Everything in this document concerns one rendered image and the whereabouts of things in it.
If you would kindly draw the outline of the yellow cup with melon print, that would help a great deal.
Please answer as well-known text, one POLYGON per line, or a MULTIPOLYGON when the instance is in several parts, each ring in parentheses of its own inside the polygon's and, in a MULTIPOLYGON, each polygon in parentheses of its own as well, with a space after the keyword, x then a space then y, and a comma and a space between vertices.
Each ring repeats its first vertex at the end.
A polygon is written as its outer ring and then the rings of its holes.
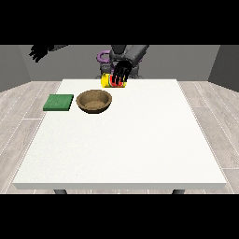
POLYGON ((119 81, 116 83, 112 81, 112 75, 103 73, 101 76, 101 85, 103 88, 125 88, 127 83, 125 81, 119 81))

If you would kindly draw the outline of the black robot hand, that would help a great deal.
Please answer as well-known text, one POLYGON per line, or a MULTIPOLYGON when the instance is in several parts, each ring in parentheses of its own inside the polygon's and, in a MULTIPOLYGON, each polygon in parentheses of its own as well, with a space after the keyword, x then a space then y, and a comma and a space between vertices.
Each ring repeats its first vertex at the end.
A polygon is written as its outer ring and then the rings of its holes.
POLYGON ((131 71, 132 64, 129 61, 118 62, 113 73, 112 83, 119 86, 121 82, 127 81, 131 71))
POLYGON ((38 63, 43 57, 45 57, 49 51, 53 50, 53 45, 33 45, 31 47, 30 56, 33 57, 33 60, 38 63))

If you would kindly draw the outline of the green square pad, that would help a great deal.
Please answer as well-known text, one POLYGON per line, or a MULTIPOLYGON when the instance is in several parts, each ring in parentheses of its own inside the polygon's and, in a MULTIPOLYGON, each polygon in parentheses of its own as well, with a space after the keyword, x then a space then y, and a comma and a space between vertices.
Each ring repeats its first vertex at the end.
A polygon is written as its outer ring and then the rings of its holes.
POLYGON ((73 94, 51 94, 43 106, 44 111, 68 111, 72 104, 73 94))

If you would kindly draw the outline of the brown wooden bowl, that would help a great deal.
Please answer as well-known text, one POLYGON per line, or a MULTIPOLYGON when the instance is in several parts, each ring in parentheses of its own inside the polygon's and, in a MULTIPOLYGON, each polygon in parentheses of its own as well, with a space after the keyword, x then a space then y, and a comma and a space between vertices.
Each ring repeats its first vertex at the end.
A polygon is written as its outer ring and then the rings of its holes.
POLYGON ((109 108, 112 96, 107 91, 88 90, 82 92, 77 97, 76 102, 82 111, 88 114, 99 114, 109 108))

